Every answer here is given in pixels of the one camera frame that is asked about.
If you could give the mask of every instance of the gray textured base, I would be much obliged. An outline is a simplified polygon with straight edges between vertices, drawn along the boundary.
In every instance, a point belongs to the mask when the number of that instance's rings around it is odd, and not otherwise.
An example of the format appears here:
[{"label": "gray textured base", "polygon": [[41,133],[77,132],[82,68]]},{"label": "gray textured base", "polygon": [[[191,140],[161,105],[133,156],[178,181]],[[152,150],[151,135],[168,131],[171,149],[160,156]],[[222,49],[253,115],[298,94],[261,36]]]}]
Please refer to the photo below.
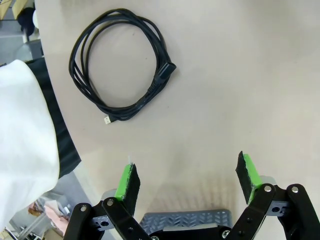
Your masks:
[{"label": "gray textured base", "polygon": [[147,234],[163,230],[165,227],[194,227],[214,224],[232,227],[231,212],[226,209],[208,211],[146,213],[140,222]]}]

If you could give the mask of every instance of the black pants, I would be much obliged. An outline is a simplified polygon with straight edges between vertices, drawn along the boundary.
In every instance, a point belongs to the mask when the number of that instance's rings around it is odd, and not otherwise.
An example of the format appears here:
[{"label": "black pants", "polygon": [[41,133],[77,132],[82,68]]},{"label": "black pants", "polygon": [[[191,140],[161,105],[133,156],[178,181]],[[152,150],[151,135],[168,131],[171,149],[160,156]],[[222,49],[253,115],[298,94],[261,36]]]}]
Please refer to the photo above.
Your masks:
[{"label": "black pants", "polygon": [[54,90],[49,78],[44,58],[39,58],[26,63],[35,75],[51,115],[56,142],[59,152],[60,172],[59,178],[73,171],[81,162],[80,156],[70,137],[64,118],[60,112]]}]

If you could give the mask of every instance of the bolt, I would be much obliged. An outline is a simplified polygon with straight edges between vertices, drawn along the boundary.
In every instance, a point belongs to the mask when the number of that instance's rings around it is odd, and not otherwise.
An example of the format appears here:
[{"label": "bolt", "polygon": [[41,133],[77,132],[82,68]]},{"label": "bolt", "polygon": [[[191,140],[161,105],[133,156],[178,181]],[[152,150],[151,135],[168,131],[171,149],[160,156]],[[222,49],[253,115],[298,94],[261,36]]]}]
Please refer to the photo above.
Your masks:
[{"label": "bolt", "polygon": [[81,212],[84,212],[85,210],[87,210],[87,207],[85,205],[83,205],[81,208],[80,208]]},{"label": "bolt", "polygon": [[291,188],[292,192],[294,192],[295,194],[299,191],[299,189],[296,186],[293,186]]},{"label": "bolt", "polygon": [[225,239],[229,233],[230,233],[230,230],[224,230],[221,234],[222,238]]},{"label": "bolt", "polygon": [[264,187],[264,190],[266,192],[271,192],[271,187],[267,185],[267,186]]},{"label": "bolt", "polygon": [[112,205],[114,204],[114,201],[113,201],[112,199],[109,199],[109,200],[106,202],[106,204],[107,204],[108,206],[112,206]]}]

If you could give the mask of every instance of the table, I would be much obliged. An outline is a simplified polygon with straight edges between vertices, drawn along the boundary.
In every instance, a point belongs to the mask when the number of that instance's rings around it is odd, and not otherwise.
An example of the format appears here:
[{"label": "table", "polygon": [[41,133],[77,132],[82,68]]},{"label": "table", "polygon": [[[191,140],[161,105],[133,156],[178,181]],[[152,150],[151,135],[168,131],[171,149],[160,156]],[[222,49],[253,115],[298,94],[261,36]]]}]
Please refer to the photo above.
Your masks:
[{"label": "table", "polygon": [[[152,20],[177,70],[136,117],[105,125],[68,62],[85,27],[115,8]],[[304,185],[320,214],[319,8],[317,0],[38,0],[53,89],[97,194],[117,187],[130,158],[141,180],[138,221],[146,212],[216,208],[236,221],[246,206],[235,172],[243,150],[280,187]],[[99,37],[90,57],[111,106],[135,102],[154,70],[147,38],[129,25]],[[285,238],[267,217],[257,239],[269,235]]]}]

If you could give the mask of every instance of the white fabric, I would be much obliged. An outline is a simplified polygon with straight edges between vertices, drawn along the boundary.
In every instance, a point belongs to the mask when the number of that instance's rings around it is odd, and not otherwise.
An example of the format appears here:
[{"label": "white fabric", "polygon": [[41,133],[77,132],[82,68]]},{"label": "white fabric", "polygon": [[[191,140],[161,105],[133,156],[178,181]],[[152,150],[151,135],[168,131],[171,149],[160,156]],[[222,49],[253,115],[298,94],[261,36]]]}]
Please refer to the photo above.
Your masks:
[{"label": "white fabric", "polygon": [[36,77],[20,61],[0,67],[0,229],[55,187],[55,128]]}]

